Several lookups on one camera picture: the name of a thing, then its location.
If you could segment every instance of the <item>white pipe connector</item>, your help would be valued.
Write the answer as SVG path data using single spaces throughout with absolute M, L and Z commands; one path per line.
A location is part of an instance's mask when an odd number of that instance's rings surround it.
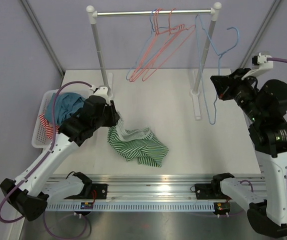
M 218 19 L 218 15 L 219 15 L 219 11 L 222 8 L 222 4 L 220 2 L 215 2 L 215 4 L 213 5 L 213 7 L 211 8 L 211 21 L 217 21 Z
M 91 25 L 94 25 L 97 23 L 97 11 L 95 10 L 95 8 L 93 6 L 87 6 L 86 8 L 87 12 L 88 12 L 88 17 L 89 17 L 89 21 Z

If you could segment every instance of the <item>white rack foot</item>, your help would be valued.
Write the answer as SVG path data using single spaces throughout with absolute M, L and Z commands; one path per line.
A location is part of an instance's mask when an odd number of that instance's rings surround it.
M 196 81 L 195 70 L 191 70 L 190 77 L 191 77 L 190 78 L 190 87 L 191 87 L 190 97 L 192 99 L 192 104 L 193 104 L 194 119 L 201 120 L 202 114 L 200 112 L 200 105 L 199 105 L 200 92 L 199 91 L 197 93 L 194 92 L 194 86 L 195 86 L 195 81 Z
M 113 94 L 113 79 L 114 79 L 114 74 L 112 72 L 107 73 L 107 78 L 108 78 L 108 85 L 110 88 L 110 96 L 111 99 L 113 99 L 114 94 Z

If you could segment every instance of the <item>robotic arm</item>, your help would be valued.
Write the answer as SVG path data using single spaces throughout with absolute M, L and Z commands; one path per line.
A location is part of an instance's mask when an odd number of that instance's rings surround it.
M 98 128 L 117 124 L 120 116 L 108 96 L 108 88 L 103 86 L 94 90 L 83 107 L 62 123 L 52 149 L 50 144 L 22 174 L 14 180 L 6 178 L 0 184 L 5 196 L 13 191 L 7 201 L 28 221 L 37 219 L 48 204 L 73 195 L 89 196 L 92 181 L 81 172 L 48 187 L 45 187 L 45 183 L 60 164 L 86 139 L 91 138 Z M 28 175 L 38 164 L 40 166 Z
M 262 160 L 267 198 L 245 189 L 230 173 L 214 176 L 211 188 L 215 195 L 235 200 L 257 233 L 280 238 L 287 236 L 287 84 L 271 79 L 257 88 L 256 77 L 273 68 L 267 58 L 271 56 L 255 56 L 256 69 L 240 68 L 228 76 L 210 78 L 219 99 L 234 99 L 252 122 L 248 130 Z

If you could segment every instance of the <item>metal pole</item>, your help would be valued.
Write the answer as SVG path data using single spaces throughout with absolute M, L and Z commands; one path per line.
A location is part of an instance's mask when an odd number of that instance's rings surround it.
M 209 35 L 210 39 L 213 37 L 215 25 L 216 25 L 216 21 L 211 21 L 210 22 L 209 29 L 208 29 L 208 35 Z M 207 56 L 208 56 L 209 46 L 210 46 L 210 40 L 207 37 L 207 39 L 205 41 L 205 44 L 204 44 L 202 57 L 201 57 L 201 69 L 199 69 L 197 77 L 196 77 L 195 82 L 194 82 L 194 87 L 193 87 L 193 92 L 194 93 L 198 92 L 198 88 L 199 88 L 199 85 L 200 85 L 200 80 L 202 78 L 202 74 L 203 74 L 203 71 L 204 71 L 204 66 L 205 66 L 205 63 L 206 63 L 206 60 L 207 60 Z
M 213 37 L 216 21 L 218 19 L 219 11 L 220 11 L 221 8 L 222 8 L 222 5 L 221 5 L 220 2 L 216 2 L 213 5 L 213 9 L 215 10 L 215 14 L 213 14 L 212 17 L 211 17 L 211 22 L 210 22 L 209 29 L 208 29 L 208 35 L 209 35 L 210 39 L 212 39 L 212 37 Z M 205 41 L 205 44 L 204 44 L 202 57 L 201 57 L 201 69 L 199 69 L 197 77 L 196 77 L 195 82 L 194 82 L 194 87 L 193 87 L 193 90 L 192 90 L 192 94 L 193 95 L 198 93 L 200 80 L 202 78 L 202 74 L 203 74 L 203 71 L 204 71 L 204 66 L 205 66 L 205 63 L 206 63 L 206 60 L 207 60 L 208 50 L 209 50 L 209 46 L 210 46 L 210 39 L 207 37 L 207 39 Z
M 119 17 L 119 16 L 149 16 L 151 15 L 152 11 L 121 11 L 121 12 L 95 12 L 96 17 Z M 178 15 L 197 15 L 197 14 L 211 14 L 212 9 L 199 9 L 199 10 L 162 10 L 159 11 L 159 15 L 171 15 L 178 14 Z
M 88 6 L 87 12 L 88 12 L 89 21 L 91 24 L 95 48 L 97 50 L 97 55 L 98 55 L 98 60 L 99 60 L 99 64 L 100 64 L 100 70 L 101 70 L 103 84 L 106 87 L 108 87 L 108 94 L 110 94 L 111 89 L 110 89 L 109 84 L 108 84 L 106 66 L 105 66 L 105 62 L 104 62 L 102 48 L 100 45 L 99 34 L 98 34 L 98 29 L 97 29 L 97 20 L 94 17 L 95 8 L 93 6 Z
M 253 52 L 255 51 L 257 45 L 259 44 L 260 40 L 262 39 L 263 33 L 266 31 L 268 25 L 271 22 L 271 19 L 275 15 L 277 9 L 280 7 L 280 3 L 283 0 L 274 0 L 269 11 L 267 12 L 264 20 L 262 21 L 257 33 L 255 34 L 245 56 L 242 59 L 242 62 L 239 66 L 239 69 L 243 69 L 247 66 L 248 59 L 252 56 Z
M 61 78 L 65 76 L 65 70 L 63 69 L 62 65 L 60 64 L 54 50 L 52 49 L 50 43 L 48 42 L 48 39 L 46 38 L 46 35 L 32 9 L 30 6 L 30 3 L 28 0 L 19 0 L 21 3 L 23 9 L 26 11 L 29 19 L 31 20 L 32 25 L 34 26 L 38 36 L 40 37 L 41 42 L 43 43 L 46 51 L 48 52 L 53 64 L 56 66 Z

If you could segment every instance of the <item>perforated metal strip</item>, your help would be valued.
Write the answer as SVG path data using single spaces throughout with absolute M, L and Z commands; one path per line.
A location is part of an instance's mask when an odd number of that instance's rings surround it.
M 63 201 L 51 204 L 46 211 L 85 212 L 214 212 L 212 202 L 100 202 L 93 209 L 82 209 L 82 202 Z

